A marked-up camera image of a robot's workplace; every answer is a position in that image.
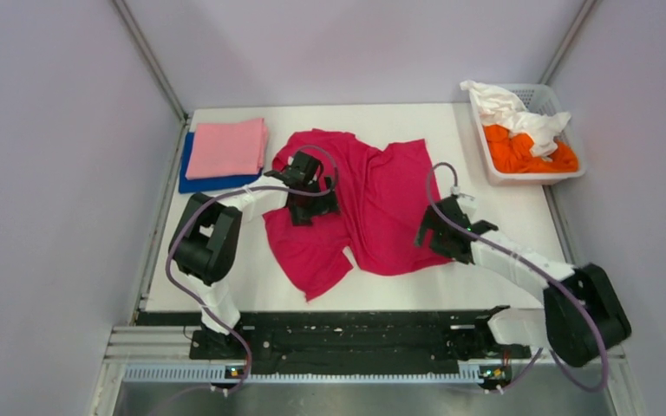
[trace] plastic basket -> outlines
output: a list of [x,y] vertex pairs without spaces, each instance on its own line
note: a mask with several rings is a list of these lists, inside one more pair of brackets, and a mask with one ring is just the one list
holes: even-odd
[[[525,103],[527,110],[532,113],[554,115],[563,111],[560,108],[558,97],[552,91],[552,88],[540,84],[500,84],[502,88],[508,89],[515,93],[522,102]],[[557,137],[557,140],[562,140],[566,145],[570,146],[573,152],[578,157],[578,170],[576,172],[566,173],[503,173],[493,165],[492,155],[489,152],[489,146],[486,143],[486,135],[484,134],[484,127],[481,125],[479,117],[479,110],[473,103],[471,98],[471,113],[473,120],[473,127],[479,132],[479,144],[481,150],[481,158],[484,160],[486,167],[486,176],[491,185],[552,185],[563,179],[577,178],[582,176],[586,171],[586,161],[583,149],[583,143],[578,140],[578,137],[573,133],[571,123],[563,130]]]

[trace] gray wall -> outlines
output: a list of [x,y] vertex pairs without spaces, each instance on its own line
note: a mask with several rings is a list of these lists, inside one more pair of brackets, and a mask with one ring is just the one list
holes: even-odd
[[464,101],[537,81],[583,0],[128,0],[186,110]]
[[0,416],[85,414],[177,132],[108,0],[0,1]]
[[559,202],[633,323],[626,349],[649,414],[665,414],[666,2],[604,1],[554,87],[591,162]]

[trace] red t-shirt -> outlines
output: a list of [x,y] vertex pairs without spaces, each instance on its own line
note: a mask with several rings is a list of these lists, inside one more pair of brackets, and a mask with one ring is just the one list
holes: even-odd
[[[340,213],[314,217],[312,226],[293,226],[290,212],[283,208],[267,212],[264,221],[272,253],[308,301],[353,268],[343,254],[347,246],[362,270],[384,276],[450,261],[426,245],[415,246],[428,208],[425,180],[432,166],[425,140],[392,143],[381,151],[352,133],[299,132],[277,153],[272,167],[281,170],[303,145],[320,146],[335,159]],[[333,165],[324,154],[310,148],[304,152],[323,162],[323,175],[333,176]],[[434,179],[431,188],[439,199]]]

